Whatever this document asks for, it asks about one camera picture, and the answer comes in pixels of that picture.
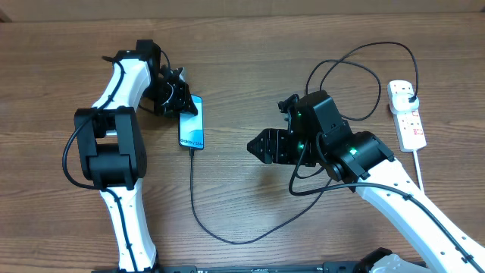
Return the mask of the Galaxy S24+ smartphone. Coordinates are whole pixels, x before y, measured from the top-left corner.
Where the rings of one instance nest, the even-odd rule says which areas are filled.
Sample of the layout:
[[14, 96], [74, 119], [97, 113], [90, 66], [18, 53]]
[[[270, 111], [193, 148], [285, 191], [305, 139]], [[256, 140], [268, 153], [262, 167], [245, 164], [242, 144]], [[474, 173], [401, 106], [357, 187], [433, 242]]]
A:
[[192, 95], [197, 114], [181, 113], [179, 119], [179, 145], [192, 149], [204, 149], [203, 100]]

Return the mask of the white power strip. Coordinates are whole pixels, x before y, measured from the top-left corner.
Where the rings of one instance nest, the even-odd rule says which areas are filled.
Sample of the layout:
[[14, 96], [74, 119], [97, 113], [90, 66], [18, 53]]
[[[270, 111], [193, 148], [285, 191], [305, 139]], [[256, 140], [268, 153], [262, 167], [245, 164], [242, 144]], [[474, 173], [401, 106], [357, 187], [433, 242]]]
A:
[[[389, 97], [392, 93], [408, 93], [414, 96], [412, 84], [405, 80], [392, 80], [387, 85]], [[393, 114], [399, 148], [402, 152], [414, 152], [427, 145], [421, 116], [418, 109], [401, 115]]]

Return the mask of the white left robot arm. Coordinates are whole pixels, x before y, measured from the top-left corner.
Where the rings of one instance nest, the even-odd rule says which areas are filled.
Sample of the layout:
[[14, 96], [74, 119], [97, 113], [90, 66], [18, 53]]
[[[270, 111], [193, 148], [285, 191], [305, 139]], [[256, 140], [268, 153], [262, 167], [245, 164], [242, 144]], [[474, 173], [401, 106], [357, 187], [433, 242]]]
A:
[[184, 68], [161, 64], [166, 58], [151, 39], [108, 57], [112, 78], [98, 101], [75, 112], [75, 130], [62, 155], [66, 160], [77, 144], [84, 188], [99, 191], [108, 208], [119, 252], [116, 272], [163, 270], [142, 201], [147, 154], [136, 116], [141, 99], [152, 101], [153, 115], [179, 120], [180, 145], [204, 146], [202, 100], [189, 91]]

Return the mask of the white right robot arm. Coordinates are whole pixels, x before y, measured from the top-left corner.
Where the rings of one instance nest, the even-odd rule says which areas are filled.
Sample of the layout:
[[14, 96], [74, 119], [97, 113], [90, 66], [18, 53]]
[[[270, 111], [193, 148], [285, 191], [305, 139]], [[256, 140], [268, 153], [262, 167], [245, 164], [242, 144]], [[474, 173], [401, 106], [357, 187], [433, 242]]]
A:
[[452, 223], [417, 187], [377, 136], [353, 133], [334, 100], [317, 91], [279, 102], [286, 129], [264, 129], [248, 151], [265, 164], [322, 166], [381, 212], [413, 246], [431, 272], [482, 272], [484, 248]]

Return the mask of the white charger plug adapter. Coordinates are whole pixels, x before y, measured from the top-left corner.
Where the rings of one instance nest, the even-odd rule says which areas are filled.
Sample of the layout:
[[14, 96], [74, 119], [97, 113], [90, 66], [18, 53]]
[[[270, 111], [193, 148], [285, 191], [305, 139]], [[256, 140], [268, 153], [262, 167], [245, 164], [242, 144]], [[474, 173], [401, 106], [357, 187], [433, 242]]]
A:
[[419, 99], [416, 98], [411, 102], [411, 98], [412, 95], [408, 93], [392, 93], [390, 97], [390, 111], [395, 115], [401, 115], [417, 110], [420, 105]]

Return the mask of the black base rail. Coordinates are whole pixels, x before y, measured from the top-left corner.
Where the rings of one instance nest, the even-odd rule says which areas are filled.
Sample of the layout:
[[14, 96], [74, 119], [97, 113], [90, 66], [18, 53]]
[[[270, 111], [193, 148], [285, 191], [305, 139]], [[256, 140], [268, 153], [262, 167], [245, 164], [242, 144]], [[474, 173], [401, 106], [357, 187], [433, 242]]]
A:
[[357, 261], [324, 262], [320, 265], [268, 265], [196, 267], [194, 265], [165, 266], [157, 269], [161, 273], [356, 273], [370, 272]]

